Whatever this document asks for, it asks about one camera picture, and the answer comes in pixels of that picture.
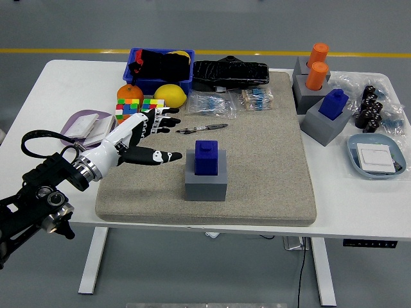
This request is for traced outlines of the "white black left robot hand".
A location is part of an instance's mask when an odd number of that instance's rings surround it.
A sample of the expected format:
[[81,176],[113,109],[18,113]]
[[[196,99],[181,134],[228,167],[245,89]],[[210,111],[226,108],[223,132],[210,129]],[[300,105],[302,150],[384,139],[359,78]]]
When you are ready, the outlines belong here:
[[170,128],[180,123],[180,119],[170,117],[178,108],[153,108],[133,114],[110,132],[101,144],[83,152],[74,165],[85,171],[86,177],[97,182],[105,177],[110,168],[124,162],[144,166],[157,166],[182,158],[179,152],[167,152],[139,147],[141,139],[156,133],[168,133]]

